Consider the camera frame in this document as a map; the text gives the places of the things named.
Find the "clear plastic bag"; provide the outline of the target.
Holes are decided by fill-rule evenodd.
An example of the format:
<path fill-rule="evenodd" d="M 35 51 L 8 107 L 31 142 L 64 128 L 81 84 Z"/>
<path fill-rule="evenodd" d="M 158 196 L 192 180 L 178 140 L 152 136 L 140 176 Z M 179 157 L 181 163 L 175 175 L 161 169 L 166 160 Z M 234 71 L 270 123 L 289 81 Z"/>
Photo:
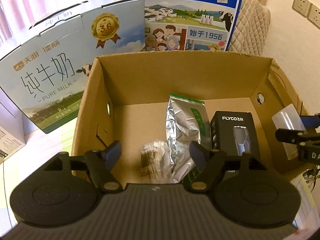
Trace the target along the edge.
<path fill-rule="evenodd" d="M 272 116 L 272 121 L 276 129 L 282 128 L 303 132 L 306 131 L 305 126 L 303 125 L 303 122 L 293 104 L 286 106 L 284 109 Z M 288 160 L 298 157 L 298 150 L 296 146 L 285 142 L 283 143 L 283 146 Z"/>

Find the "black Flyco shaver box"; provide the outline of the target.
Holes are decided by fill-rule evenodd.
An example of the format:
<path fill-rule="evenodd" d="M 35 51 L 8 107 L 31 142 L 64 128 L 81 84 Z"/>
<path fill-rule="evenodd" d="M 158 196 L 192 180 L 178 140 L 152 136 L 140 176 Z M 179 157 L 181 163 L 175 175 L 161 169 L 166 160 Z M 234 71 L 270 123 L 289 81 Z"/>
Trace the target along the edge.
<path fill-rule="evenodd" d="M 216 111 L 210 121 L 210 136 L 212 149 L 233 156 L 251 152 L 254 157 L 260 158 L 257 133 L 250 112 Z"/>

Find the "silver green foil pouch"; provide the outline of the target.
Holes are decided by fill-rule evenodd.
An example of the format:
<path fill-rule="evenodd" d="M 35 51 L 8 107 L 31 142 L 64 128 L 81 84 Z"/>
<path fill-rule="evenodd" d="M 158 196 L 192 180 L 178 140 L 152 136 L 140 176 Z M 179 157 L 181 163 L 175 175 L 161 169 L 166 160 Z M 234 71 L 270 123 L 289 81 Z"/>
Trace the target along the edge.
<path fill-rule="evenodd" d="M 179 183 L 195 167 L 189 152 L 190 143 L 196 141 L 210 149 L 209 119 L 204 101 L 170 94 L 165 130 L 173 182 Z"/>

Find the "cotton swab pack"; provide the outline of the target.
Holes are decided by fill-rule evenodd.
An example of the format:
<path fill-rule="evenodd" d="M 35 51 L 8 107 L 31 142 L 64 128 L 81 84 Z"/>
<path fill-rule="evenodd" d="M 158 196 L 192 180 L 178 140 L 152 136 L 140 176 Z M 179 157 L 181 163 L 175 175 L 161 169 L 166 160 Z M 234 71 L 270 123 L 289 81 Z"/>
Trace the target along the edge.
<path fill-rule="evenodd" d="M 170 148 L 165 141 L 156 140 L 140 150 L 140 177 L 147 184 L 172 184 Z"/>

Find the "brown cardboard box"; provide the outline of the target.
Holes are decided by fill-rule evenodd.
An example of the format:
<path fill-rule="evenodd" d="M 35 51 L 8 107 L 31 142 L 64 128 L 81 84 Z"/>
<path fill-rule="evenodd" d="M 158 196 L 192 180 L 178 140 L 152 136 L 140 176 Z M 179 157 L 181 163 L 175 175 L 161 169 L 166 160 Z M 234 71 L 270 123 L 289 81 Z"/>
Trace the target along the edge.
<path fill-rule="evenodd" d="M 309 164 L 275 137 L 289 110 L 305 113 L 269 57 L 181 50 L 99 56 L 80 103 L 72 155 L 119 141 L 112 172 L 121 184 L 190 183 L 200 171 L 189 151 L 196 141 L 230 155 L 251 152 L 292 180 Z"/>

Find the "white paper booklet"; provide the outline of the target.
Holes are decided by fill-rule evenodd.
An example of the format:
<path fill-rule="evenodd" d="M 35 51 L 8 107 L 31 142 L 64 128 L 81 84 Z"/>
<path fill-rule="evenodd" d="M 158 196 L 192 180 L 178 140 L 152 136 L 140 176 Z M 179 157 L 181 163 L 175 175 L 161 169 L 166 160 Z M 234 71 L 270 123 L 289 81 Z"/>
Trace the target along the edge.
<path fill-rule="evenodd" d="M 300 208 L 293 221 L 293 225 L 297 228 L 294 239 L 308 239 L 319 229 L 319 213 L 303 176 L 297 176 L 291 183 L 301 196 Z"/>

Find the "white printed box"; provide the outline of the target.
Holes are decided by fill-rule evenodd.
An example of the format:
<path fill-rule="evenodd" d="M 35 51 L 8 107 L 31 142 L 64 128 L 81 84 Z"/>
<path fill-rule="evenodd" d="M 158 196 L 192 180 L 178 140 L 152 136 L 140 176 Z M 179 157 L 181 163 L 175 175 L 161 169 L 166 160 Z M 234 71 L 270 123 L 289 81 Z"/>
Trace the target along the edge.
<path fill-rule="evenodd" d="M 22 112 L 1 89 L 1 163 L 25 146 Z"/>

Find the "light blue milk carton box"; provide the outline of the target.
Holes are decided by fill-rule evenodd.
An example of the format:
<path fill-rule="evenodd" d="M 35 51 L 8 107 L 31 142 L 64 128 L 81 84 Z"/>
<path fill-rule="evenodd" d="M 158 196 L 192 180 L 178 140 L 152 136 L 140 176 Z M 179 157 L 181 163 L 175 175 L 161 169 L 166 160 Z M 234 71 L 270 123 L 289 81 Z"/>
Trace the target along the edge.
<path fill-rule="evenodd" d="M 76 118 L 96 57 L 144 46 L 144 0 L 84 1 L 1 46 L 1 89 L 50 133 Z"/>

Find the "dark blue milk carton box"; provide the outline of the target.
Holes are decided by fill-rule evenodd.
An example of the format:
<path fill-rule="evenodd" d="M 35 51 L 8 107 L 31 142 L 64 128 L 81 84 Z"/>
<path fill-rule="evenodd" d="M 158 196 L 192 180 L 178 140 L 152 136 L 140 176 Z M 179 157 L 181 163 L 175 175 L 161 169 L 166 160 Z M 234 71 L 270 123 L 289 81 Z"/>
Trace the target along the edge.
<path fill-rule="evenodd" d="M 144 0 L 146 51 L 226 51 L 242 0 Z"/>

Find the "wall socket far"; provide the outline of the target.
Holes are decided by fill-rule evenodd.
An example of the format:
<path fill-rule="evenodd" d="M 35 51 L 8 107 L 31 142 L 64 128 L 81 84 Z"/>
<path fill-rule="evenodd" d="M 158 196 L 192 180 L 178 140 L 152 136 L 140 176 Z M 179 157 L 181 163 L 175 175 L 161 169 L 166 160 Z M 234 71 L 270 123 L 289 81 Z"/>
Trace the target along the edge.
<path fill-rule="evenodd" d="M 307 19 L 317 28 L 320 28 L 320 9 L 313 3 L 310 5 Z"/>

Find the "wall socket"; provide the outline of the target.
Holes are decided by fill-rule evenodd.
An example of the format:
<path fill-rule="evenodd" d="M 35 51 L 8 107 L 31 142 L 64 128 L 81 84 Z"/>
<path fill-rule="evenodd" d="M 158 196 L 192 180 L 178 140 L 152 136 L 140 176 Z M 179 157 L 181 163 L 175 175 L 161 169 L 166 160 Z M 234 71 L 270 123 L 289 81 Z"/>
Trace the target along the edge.
<path fill-rule="evenodd" d="M 313 3 L 310 5 L 307 19 L 317 28 L 320 28 L 320 9 Z"/>
<path fill-rule="evenodd" d="M 293 0 L 292 9 L 307 18 L 311 2 L 309 0 Z"/>

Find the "wall socket near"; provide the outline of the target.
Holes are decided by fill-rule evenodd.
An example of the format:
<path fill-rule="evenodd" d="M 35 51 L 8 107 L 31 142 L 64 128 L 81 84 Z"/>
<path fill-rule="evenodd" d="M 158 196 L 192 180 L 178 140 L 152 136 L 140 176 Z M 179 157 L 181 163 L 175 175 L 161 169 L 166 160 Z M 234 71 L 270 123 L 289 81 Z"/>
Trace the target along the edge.
<path fill-rule="evenodd" d="M 307 18 L 311 2 L 309 0 L 293 0 L 292 9 Z"/>

